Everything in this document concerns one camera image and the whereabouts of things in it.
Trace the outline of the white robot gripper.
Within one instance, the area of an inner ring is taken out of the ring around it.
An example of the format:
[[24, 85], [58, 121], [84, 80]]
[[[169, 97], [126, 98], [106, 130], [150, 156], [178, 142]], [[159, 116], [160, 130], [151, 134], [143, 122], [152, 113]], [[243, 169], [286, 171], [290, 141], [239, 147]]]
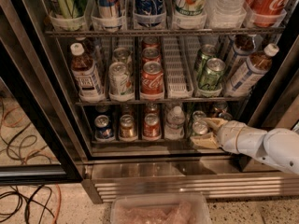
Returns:
[[263, 140], [267, 131], [252, 128], [235, 120], [227, 122], [221, 118], [203, 118], [203, 121], [213, 131], [217, 131], [217, 138], [214, 133], [192, 136], [191, 142], [195, 147], [217, 149], [220, 145], [226, 152], [244, 154], [255, 160], [266, 155]]

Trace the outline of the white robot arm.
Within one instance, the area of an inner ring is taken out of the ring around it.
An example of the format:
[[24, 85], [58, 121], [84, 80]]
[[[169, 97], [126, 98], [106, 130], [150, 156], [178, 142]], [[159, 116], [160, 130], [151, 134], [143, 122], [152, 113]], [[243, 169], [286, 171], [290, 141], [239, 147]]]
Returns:
[[191, 136], [194, 147], [221, 148], [240, 155], [240, 166], [245, 172], [264, 171], [269, 168], [284, 173], [299, 174], [299, 134], [284, 128], [271, 131], [256, 129], [236, 120], [203, 118], [209, 133]]

